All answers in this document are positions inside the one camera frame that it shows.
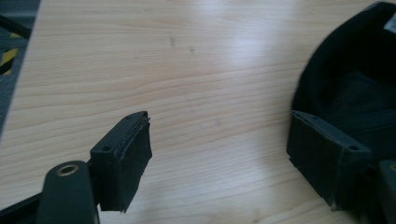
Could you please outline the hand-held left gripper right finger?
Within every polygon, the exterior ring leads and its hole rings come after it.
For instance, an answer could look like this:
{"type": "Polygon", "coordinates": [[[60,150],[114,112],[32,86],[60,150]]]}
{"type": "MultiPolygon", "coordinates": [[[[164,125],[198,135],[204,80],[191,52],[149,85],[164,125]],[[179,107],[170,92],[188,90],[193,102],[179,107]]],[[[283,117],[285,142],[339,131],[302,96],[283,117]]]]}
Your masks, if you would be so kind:
{"type": "Polygon", "coordinates": [[[357,206],[361,175],[372,158],[369,148],[327,121],[293,110],[287,153],[330,208],[357,206]]]}

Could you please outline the black cap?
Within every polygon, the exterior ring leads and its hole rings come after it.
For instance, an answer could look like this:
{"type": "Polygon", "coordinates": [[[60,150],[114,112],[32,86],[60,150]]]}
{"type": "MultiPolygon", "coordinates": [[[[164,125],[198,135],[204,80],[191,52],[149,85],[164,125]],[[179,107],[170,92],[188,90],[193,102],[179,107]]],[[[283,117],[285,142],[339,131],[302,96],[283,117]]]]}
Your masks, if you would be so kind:
{"type": "Polygon", "coordinates": [[[334,30],[303,71],[291,108],[396,160],[396,4],[376,2],[334,30]]]}

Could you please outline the black and yellow striped bar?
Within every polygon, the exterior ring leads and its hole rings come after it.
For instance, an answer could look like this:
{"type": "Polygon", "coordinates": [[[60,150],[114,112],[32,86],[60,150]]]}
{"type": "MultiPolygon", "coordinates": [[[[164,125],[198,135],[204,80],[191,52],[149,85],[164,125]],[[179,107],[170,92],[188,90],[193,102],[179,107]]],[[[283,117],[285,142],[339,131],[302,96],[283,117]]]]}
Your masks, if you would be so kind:
{"type": "Polygon", "coordinates": [[[15,57],[18,54],[19,46],[14,40],[20,40],[21,36],[10,33],[6,38],[0,38],[0,76],[10,75],[15,57]]]}

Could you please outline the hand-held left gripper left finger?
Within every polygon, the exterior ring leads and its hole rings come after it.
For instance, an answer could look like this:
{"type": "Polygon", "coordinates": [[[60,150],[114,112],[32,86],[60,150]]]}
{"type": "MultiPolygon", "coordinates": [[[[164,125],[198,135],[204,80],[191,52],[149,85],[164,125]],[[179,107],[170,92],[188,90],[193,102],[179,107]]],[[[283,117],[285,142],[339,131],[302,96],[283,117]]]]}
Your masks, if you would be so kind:
{"type": "Polygon", "coordinates": [[[102,211],[126,212],[152,157],[149,114],[121,119],[90,151],[95,200],[102,211]]]}

